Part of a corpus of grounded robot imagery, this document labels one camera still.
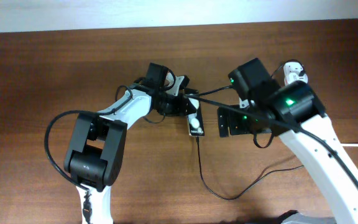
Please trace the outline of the black Galaxy flip phone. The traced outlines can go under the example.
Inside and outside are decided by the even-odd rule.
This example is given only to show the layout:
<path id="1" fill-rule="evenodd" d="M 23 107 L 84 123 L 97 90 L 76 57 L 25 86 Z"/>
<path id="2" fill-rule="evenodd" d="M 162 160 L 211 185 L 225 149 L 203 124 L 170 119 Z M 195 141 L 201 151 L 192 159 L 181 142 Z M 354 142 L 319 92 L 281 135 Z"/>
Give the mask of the black Galaxy flip phone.
<path id="1" fill-rule="evenodd" d="M 203 137 L 205 135 L 203 117 L 200 102 L 196 99 L 189 99 L 189 108 L 195 109 L 187 115 L 189 135 L 192 137 Z"/>

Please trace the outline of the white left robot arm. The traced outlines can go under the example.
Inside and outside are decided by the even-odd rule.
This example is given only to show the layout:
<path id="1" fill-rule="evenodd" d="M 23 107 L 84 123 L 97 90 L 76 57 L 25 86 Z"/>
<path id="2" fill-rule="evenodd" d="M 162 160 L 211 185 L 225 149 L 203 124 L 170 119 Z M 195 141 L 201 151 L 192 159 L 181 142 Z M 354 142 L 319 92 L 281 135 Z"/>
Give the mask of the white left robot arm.
<path id="1" fill-rule="evenodd" d="M 75 122 L 63 168 L 80 195 L 83 223 L 112 223 L 111 187 L 122 167 L 127 131 L 152 110 L 165 116 L 188 116 L 199 105 L 191 100 L 198 91 L 134 84 L 124 95 L 99 112 L 81 111 Z"/>

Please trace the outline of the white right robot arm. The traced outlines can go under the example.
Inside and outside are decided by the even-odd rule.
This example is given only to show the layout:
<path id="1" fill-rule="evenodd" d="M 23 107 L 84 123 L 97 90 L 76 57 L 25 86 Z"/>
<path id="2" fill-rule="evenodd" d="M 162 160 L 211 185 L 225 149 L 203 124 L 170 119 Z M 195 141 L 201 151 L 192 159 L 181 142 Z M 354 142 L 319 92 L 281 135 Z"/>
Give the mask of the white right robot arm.
<path id="1" fill-rule="evenodd" d="M 300 160 L 324 195 L 337 223 L 358 223 L 358 168 L 339 141 L 323 103 L 308 84 L 301 62 L 280 67 L 281 86 L 258 59 L 238 66 L 228 77 L 239 95 L 226 108 L 231 134 L 269 133 Z"/>

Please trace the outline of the white USB charger plug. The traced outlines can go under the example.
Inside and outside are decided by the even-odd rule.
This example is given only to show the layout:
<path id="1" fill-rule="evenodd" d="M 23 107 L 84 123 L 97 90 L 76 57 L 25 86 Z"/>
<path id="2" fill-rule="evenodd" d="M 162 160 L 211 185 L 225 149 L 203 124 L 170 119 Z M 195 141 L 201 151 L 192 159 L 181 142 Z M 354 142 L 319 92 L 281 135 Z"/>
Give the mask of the white USB charger plug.
<path id="1" fill-rule="evenodd" d="M 283 66 L 284 71 L 284 84 L 285 86 L 301 81 L 308 83 L 308 76 L 305 72 L 303 65 L 297 61 L 286 62 Z"/>

